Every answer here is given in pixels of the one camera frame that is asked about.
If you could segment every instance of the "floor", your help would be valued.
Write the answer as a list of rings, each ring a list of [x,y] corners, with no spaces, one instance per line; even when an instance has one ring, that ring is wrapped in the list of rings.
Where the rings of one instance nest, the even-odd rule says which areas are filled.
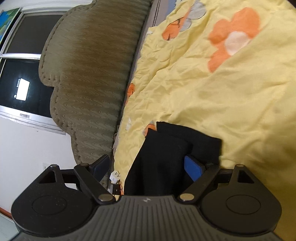
[[[0,241],[9,241],[17,234],[14,222],[0,213]]]

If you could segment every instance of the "white wall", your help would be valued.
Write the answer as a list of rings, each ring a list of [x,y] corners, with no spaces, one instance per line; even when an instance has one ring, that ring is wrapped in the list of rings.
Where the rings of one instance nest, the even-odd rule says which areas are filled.
[[[22,7],[23,10],[43,8],[43,7],[69,7],[72,8],[81,4],[89,4],[92,0],[5,0],[1,5],[1,10],[10,10]]]
[[[91,0],[5,0],[1,10],[17,7],[74,7]],[[70,136],[35,129],[0,117],[0,207],[11,211],[13,201],[42,172],[42,163],[61,169],[75,166]]]

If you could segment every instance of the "ribbed plastic surface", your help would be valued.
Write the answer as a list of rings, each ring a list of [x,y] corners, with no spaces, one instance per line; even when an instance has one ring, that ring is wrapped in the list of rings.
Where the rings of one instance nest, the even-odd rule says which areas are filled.
[[[122,196],[114,205],[101,206],[82,228],[70,234],[40,238],[24,233],[14,241],[279,241],[273,233],[236,237],[213,228],[193,205],[177,203],[172,196]]]

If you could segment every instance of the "yellow bedsheet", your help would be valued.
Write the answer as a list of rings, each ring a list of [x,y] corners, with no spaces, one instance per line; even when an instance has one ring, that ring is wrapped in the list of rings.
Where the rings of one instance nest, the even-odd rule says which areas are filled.
[[[286,0],[184,0],[149,29],[119,131],[124,180],[156,121],[223,140],[277,197],[276,233],[296,240],[296,10]]]

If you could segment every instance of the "upholstered headboard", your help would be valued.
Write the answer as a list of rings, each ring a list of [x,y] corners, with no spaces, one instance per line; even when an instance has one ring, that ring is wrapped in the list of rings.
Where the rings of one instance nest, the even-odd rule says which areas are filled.
[[[77,163],[110,154],[134,53],[151,0],[98,0],[69,10],[42,51],[54,87],[53,120],[71,135]]]

